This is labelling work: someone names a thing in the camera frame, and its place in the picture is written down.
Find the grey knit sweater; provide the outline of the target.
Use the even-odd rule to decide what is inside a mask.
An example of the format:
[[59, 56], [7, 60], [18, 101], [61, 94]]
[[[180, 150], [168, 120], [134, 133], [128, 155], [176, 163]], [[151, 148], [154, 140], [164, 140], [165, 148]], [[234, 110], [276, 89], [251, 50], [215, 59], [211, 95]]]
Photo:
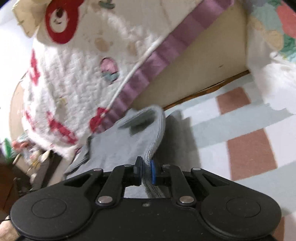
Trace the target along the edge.
[[168, 197], [166, 187], [152, 184], [151, 161], [185, 168], [182, 162], [187, 153], [181, 111], [166, 116], [157, 105], [139, 111], [129, 110], [111, 128], [88, 138], [64, 176], [72, 178], [95, 168], [112, 171], [119, 165], [133, 165], [137, 157], [144, 160], [142, 185], [127, 187], [125, 197]]

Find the dark wooden cabinet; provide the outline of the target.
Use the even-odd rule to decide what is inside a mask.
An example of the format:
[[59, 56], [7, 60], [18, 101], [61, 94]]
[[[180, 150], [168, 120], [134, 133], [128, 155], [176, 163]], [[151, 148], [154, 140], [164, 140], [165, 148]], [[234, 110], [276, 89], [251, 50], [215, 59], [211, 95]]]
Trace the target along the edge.
[[9, 215], [12, 205], [31, 188], [30, 178], [22, 167], [1, 163], [1, 220]]

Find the checkered dog print rug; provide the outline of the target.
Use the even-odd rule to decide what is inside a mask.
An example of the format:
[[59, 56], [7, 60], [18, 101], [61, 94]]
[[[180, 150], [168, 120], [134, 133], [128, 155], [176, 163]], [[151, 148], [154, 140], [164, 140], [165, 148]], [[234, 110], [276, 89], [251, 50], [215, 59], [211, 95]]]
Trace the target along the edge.
[[168, 110], [181, 113], [183, 170], [200, 167], [272, 197], [277, 240], [295, 240], [295, 115], [262, 100], [251, 75]]

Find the white red bear quilt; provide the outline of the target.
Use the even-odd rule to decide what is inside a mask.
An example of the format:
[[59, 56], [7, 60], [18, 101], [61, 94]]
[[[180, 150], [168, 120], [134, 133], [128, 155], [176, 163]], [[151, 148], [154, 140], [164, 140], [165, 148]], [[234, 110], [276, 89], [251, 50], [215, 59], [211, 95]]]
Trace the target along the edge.
[[24, 126], [72, 159], [233, 1], [51, 1], [23, 81]]

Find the colourful patterned blanket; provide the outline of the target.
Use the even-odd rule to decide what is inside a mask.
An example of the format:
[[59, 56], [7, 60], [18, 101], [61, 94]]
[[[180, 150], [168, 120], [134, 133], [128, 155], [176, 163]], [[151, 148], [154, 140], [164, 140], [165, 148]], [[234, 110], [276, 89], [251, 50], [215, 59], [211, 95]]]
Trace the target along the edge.
[[243, 1], [247, 68], [265, 104], [295, 114], [295, 11], [287, 1]]

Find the beige bed frame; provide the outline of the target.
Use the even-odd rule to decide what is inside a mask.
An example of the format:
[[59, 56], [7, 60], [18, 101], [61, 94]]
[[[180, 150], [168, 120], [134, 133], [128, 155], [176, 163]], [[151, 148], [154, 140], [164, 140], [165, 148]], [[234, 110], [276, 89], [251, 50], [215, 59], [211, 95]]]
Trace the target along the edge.
[[246, 71], [247, 16], [241, 1], [222, 13], [132, 103], [170, 108]]

